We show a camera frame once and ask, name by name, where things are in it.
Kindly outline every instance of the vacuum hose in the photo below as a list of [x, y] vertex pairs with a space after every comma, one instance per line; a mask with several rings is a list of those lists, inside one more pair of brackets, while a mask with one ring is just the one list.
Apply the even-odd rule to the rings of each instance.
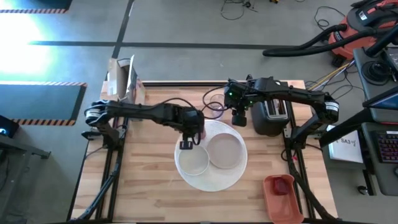
[[285, 51], [285, 50], [303, 50], [303, 49], [307, 49], [307, 48], [311, 47], [312, 45], [316, 44], [317, 42], [321, 41], [322, 39], [324, 39], [326, 36], [328, 36], [332, 32], [346, 31], [347, 27], [348, 26], [346, 24], [334, 25], [334, 26], [331, 26], [331, 27], [325, 29], [324, 31], [322, 31], [322, 33], [318, 34], [315, 38], [313, 38], [312, 40], [310, 40], [307, 43], [302, 44], [300, 46], [289, 47], [289, 48], [279, 48], [279, 49], [269, 49], [269, 50], [265, 50], [265, 52], [279, 51], [279, 50]]
[[352, 35], [350, 37], [345, 38], [344, 40], [335, 42], [333, 44], [329, 44], [326, 46], [322, 47], [314, 47], [312, 49], [304, 49], [304, 50], [265, 50], [262, 52], [262, 54], [266, 57], [297, 57], [297, 56], [306, 56], [306, 55], [313, 55], [313, 54], [319, 54], [322, 52], [326, 52], [328, 50], [333, 50], [338, 47], [342, 47], [348, 43], [354, 42], [355, 40], [364, 38], [364, 37], [369, 37], [372, 35], [376, 35], [377, 30], [375, 29], [368, 29], [364, 30], [361, 32], [358, 32], [355, 35]]

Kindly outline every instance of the keyboard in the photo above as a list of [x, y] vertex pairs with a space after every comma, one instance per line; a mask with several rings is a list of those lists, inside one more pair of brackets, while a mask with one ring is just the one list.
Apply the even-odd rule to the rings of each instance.
[[381, 162], [398, 163], [398, 131], [375, 131]]

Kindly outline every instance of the black floor mat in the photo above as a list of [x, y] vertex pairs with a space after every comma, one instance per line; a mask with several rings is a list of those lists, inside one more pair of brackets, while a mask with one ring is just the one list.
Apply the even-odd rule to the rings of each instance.
[[79, 114], [86, 83], [0, 83], [0, 114], [20, 125], [72, 126]]
[[72, 0], [0, 0], [0, 13], [66, 13]]

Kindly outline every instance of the yellow and black warning stripe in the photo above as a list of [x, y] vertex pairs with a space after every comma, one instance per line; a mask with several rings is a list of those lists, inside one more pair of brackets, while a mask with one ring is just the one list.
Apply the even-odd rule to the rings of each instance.
[[65, 85], [65, 86], [84, 86], [84, 82], [24, 82], [24, 81], [0, 81], [0, 85]]
[[0, 9], [0, 13], [22, 13], [22, 14], [63, 14], [67, 9]]
[[40, 126], [73, 126], [76, 120], [62, 119], [11, 119], [19, 125], [40, 125]]

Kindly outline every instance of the white bowl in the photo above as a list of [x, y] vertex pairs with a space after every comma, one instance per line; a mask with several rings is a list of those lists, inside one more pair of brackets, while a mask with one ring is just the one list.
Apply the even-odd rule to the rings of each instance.
[[220, 169], [236, 167], [243, 155], [243, 146], [232, 134], [221, 133], [212, 137], [207, 145], [210, 162]]
[[178, 166], [187, 175], [200, 175], [210, 164], [209, 154], [201, 146], [193, 146], [191, 150], [180, 150]]

